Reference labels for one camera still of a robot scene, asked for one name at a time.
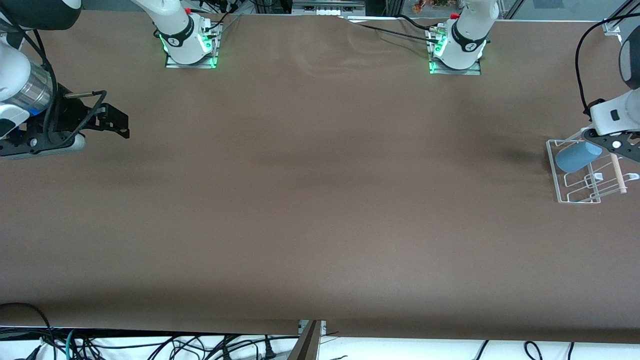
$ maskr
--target metal frame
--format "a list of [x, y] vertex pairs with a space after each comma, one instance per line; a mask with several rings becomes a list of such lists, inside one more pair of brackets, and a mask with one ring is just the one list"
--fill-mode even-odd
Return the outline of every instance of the metal frame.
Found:
[[507, 13], [502, 18], [506, 20], [513, 19], [513, 17], [516, 15], [516, 13], [518, 12], [522, 4], [524, 4], [525, 1], [526, 0], [517, 0], [515, 3], [513, 3], [513, 6], [509, 9], [509, 11], [507, 11]]
[[287, 360], [317, 360], [323, 327], [321, 320], [310, 320]]
[[[608, 18], [634, 13], [638, 8], [640, 8], [640, 0], [627, 0], [615, 12], [613, 12], [610, 16], [608, 16]], [[602, 29], [604, 30], [604, 34], [607, 36], [619, 37], [620, 25], [625, 20], [626, 19], [621, 19], [621, 20], [611, 21], [603, 24]]]
[[393, 16], [398, 14], [404, 5], [404, 0], [385, 0], [385, 9], [382, 16]]

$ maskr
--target table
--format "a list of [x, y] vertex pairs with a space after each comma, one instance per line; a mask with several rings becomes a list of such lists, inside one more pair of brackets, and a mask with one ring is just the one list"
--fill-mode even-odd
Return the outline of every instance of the table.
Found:
[[[243, 16], [217, 69], [179, 70], [144, 13], [83, 12], [47, 54], [131, 139], [2, 161], [0, 300], [64, 326], [637, 341], [640, 189], [563, 206], [545, 160], [588, 123], [589, 25], [498, 22], [482, 76], [454, 77], [417, 40]], [[589, 100], [625, 91], [619, 46], [584, 44]]]

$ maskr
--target wire rack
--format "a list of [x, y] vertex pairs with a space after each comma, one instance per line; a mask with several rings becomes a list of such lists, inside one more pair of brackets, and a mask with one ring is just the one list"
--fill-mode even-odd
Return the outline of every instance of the wire rack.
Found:
[[602, 197], [614, 193], [627, 193], [627, 183], [640, 179], [637, 173], [623, 173], [620, 167], [622, 157], [604, 152], [582, 170], [564, 173], [557, 167], [556, 154], [579, 142], [584, 129], [564, 140], [547, 140], [547, 154], [551, 164], [557, 201], [564, 204], [599, 204]]

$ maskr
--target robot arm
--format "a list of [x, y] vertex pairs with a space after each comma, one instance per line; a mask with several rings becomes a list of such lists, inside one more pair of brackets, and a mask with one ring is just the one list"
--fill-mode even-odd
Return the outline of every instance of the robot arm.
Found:
[[177, 63], [192, 64], [212, 51], [211, 21], [187, 14], [180, 0], [131, 0], [154, 21], [169, 56]]
[[[208, 35], [215, 26], [198, 14], [188, 14], [180, 0], [132, 1], [152, 18], [175, 62], [195, 63], [212, 51]], [[79, 17], [81, 0], [0, 0], [0, 10], [0, 35], [5, 34], [0, 38], [0, 156], [78, 151], [84, 148], [82, 129], [114, 131], [129, 138], [127, 115], [102, 104], [106, 92], [73, 94], [56, 82], [50, 69], [17, 49], [23, 29], [70, 28]], [[10, 35], [17, 35], [18, 41], [9, 41]], [[92, 108], [79, 99], [97, 95], [100, 99]]]
[[452, 69], [468, 69], [482, 56], [499, 13], [497, 0], [465, 0], [460, 17], [444, 23], [446, 39], [434, 55]]
[[615, 99], [599, 99], [589, 107], [593, 129], [583, 137], [609, 152], [640, 162], [640, 27], [620, 49], [620, 76], [631, 89]]

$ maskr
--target black cable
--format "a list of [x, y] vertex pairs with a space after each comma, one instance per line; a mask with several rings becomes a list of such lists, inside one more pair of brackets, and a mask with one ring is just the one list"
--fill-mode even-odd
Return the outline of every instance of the black cable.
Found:
[[258, 344], [255, 345], [255, 360], [260, 360], [260, 350], [258, 348]]
[[44, 51], [44, 44], [42, 43], [42, 38], [40, 37], [40, 33], [38, 32], [38, 30], [34, 29], [33, 30], [33, 34], [36, 36], [36, 41], [38, 42], [38, 47], [40, 48], [40, 50], [42, 51], [42, 54], [46, 58], [47, 57], [47, 53]]
[[588, 105], [587, 105], [587, 100], [585, 100], [585, 98], [584, 98], [584, 88], [582, 87], [582, 79], [580, 78], [580, 65], [579, 65], [580, 49], [582, 47], [582, 43], [584, 42], [584, 39], [595, 28], [597, 28], [599, 26], [602, 26], [602, 25], [604, 25], [604, 24], [606, 24], [608, 22], [627, 19], [629, 17], [638, 17], [638, 16], [640, 16], [640, 13], [628, 13], [626, 15], [614, 16], [614, 17], [611, 17], [609, 19], [604, 19], [603, 21], [597, 22], [596, 24], [592, 25], [589, 29], [587, 29], [587, 31], [584, 32], [584, 34], [580, 38], [580, 42], [578, 42], [578, 47], [576, 47], [576, 49], [575, 49], [575, 76], [576, 76], [576, 78], [578, 80], [578, 88], [580, 90], [580, 100], [582, 101], [582, 105], [583, 105], [585, 110], [587, 110]]
[[85, 359], [87, 359], [87, 356], [86, 356], [86, 347], [84, 346], [84, 342], [83, 342], [83, 346], [82, 346], [82, 353], [83, 353], [83, 355], [84, 355], [84, 358], [85, 358]]
[[271, 342], [269, 340], [269, 336], [264, 336], [264, 359], [271, 360], [276, 357], [276, 353], [273, 352], [273, 348], [271, 347]]
[[478, 355], [476, 355], [475, 360], [480, 360], [480, 357], [482, 356], [482, 353], [484, 352], [484, 348], [486, 348], [486, 345], [489, 344], [489, 340], [485, 340], [482, 345], [480, 346], [480, 350], [478, 350]]
[[41, 345], [38, 345], [24, 360], [36, 360], [41, 347]]
[[377, 28], [375, 26], [370, 26], [370, 25], [365, 25], [365, 24], [359, 24], [360, 26], [363, 26], [365, 28], [369, 28], [369, 29], [373, 29], [373, 30], [378, 30], [378, 31], [383, 31], [385, 33], [390, 33], [390, 34], [394, 34], [394, 35], [398, 35], [401, 37], [407, 37], [407, 38], [414, 38], [414, 39], [418, 39], [418, 40], [422, 40], [422, 41], [426, 41], [426, 42], [433, 42], [433, 43], [437, 43], [438, 41], [436, 39], [430, 39], [430, 38], [426, 38], [426, 37], [417, 37], [415, 35], [409, 35], [409, 34], [404, 34], [404, 33], [398, 33], [397, 31], [392, 31], [392, 30], [387, 30], [387, 29], [383, 29], [383, 28]]
[[575, 345], [574, 342], [571, 342], [569, 344], [569, 352], [566, 353], [566, 360], [571, 360], [571, 353], [573, 352], [573, 346]]
[[[529, 353], [529, 345], [533, 345], [533, 347], [536, 348], [536, 351], [538, 352], [538, 358], [537, 359], [535, 357], [531, 356], [531, 354]], [[540, 348], [533, 341], [525, 341], [525, 343], [524, 343], [524, 352], [525, 352], [525, 354], [527, 354], [527, 356], [529, 356], [529, 359], [531, 359], [531, 360], [542, 360], [542, 353], [540, 352]]]
[[229, 15], [229, 14], [230, 14], [229, 12], [226, 12], [224, 15], [222, 15], [222, 18], [217, 23], [213, 24], [209, 28], [205, 28], [204, 31], [207, 32], [207, 31], [211, 31], [211, 30], [215, 29], [216, 26], [220, 25], [222, 23], [222, 21], [225, 20], [225, 17], [227, 17], [227, 15]]
[[106, 349], [115, 349], [115, 350], [120, 350], [120, 349], [125, 349], [125, 348], [140, 348], [140, 347], [156, 347], [162, 345], [162, 343], [153, 343], [153, 344], [139, 344], [139, 345], [127, 345], [127, 346], [121, 346], [121, 347], [110, 347], [110, 346], [105, 346], [105, 345], [96, 345], [93, 344], [93, 347], [96, 348], [106, 348]]
[[436, 26], [436, 25], [438, 25], [438, 23], [435, 23], [435, 24], [433, 24], [433, 25], [423, 26], [423, 25], [420, 25], [420, 24], [418, 24], [417, 22], [413, 21], [413, 19], [412, 19], [412, 18], [410, 18], [409, 16], [403, 15], [403, 14], [401, 14], [401, 13], [397, 14], [395, 17], [396, 17], [396, 18], [398, 18], [398, 19], [404, 19], [404, 20], [407, 20], [411, 25], [415, 26], [416, 28], [422, 29], [422, 30], [429, 30], [429, 28], [430, 28], [431, 26]]
[[202, 347], [202, 357], [205, 357], [207, 355], [206, 347], [204, 346], [204, 343], [202, 342], [202, 340], [200, 340], [199, 337], [198, 337], [198, 342], [200, 343], [200, 346]]
[[173, 341], [173, 339], [175, 339], [175, 336], [172, 336], [171, 338], [167, 339], [164, 343], [161, 343], [147, 358], [147, 360], [154, 360], [158, 354], [160, 354], [160, 351], [162, 351], [162, 349], [167, 346], [167, 344], [169, 344], [170, 342]]
[[[200, 355], [198, 355], [197, 353], [195, 353], [195, 352], [194, 352], [194, 351], [192, 351], [192, 350], [186, 349], [186, 347], [187, 347], [187, 346], [188, 346], [192, 341], [196, 340], [197, 338], [199, 338], [199, 336], [194, 336], [191, 340], [189, 340], [189, 341], [187, 341], [187, 342], [185, 342], [185, 343], [183, 343], [182, 341], [180, 341], [180, 340], [178, 340], [178, 339], [176, 339], [176, 340], [172, 341], [172, 344], [173, 344], [173, 350], [172, 350], [172, 352], [171, 352], [171, 355], [169, 356], [169, 360], [174, 360], [174, 359], [175, 359], [175, 356], [176, 356], [176, 355], [178, 354], [178, 352], [180, 352], [181, 350], [185, 350], [185, 351], [191, 352], [192, 354], [195, 354], [195, 355], [198, 357], [198, 360], [200, 360]], [[181, 346], [180, 346], [179, 348], [176, 348], [176, 347], [175, 347], [175, 343], [176, 343], [176, 342], [181, 344]]]
[[222, 341], [220, 341], [215, 347], [213, 347], [211, 349], [211, 351], [209, 352], [209, 355], [205, 356], [204, 360], [209, 360], [210, 358], [212, 358], [213, 355], [215, 355], [220, 350], [225, 348], [227, 346], [227, 344], [229, 344], [231, 341], [234, 341], [238, 337], [239, 337], [239, 335], [225, 335], [225, 337], [222, 339]]
[[[6, 11], [2, 8], [1, 4], [0, 4], [0, 10], [6, 15]], [[28, 308], [34, 310], [35, 312], [37, 312], [38, 315], [40, 315], [40, 318], [42, 319], [44, 324], [47, 326], [47, 331], [49, 333], [49, 336], [51, 337], [51, 341], [52, 342], [56, 341], [56, 338], [53, 336], [53, 332], [51, 331], [51, 324], [49, 323], [49, 319], [47, 319], [47, 317], [44, 315], [42, 310], [40, 310], [37, 306], [32, 305], [32, 304], [28, 304], [26, 302], [5, 302], [4, 304], [0, 304], [0, 309], [3, 308], [3, 307], [10, 307], [10, 306], [28, 307]], [[53, 359], [56, 360], [57, 358], [58, 358], [58, 352], [54, 348], [53, 349]]]
[[[277, 336], [277, 337], [274, 337], [274, 338], [269, 338], [269, 340], [271, 341], [271, 340], [298, 339], [298, 338], [299, 338], [299, 336]], [[240, 343], [244, 343], [245, 341], [248, 341], [249, 343], [241, 345], [241, 346], [238, 346], [238, 347], [231, 348], [231, 349], [229, 349], [229, 352], [233, 352], [233, 351], [236, 351], [236, 350], [241, 349], [243, 347], [248, 347], [248, 346], [254, 345], [256, 343], [263, 343], [263, 342], [266, 341], [266, 339], [254, 340], [254, 341], [243, 340], [243, 341], [240, 341], [239, 343], [230, 344], [229, 346], [232, 347], [234, 345], [238, 345]], [[223, 357], [223, 355], [220, 355], [220, 356], [216, 357], [214, 360], [220, 360], [220, 359], [222, 359], [222, 357]]]

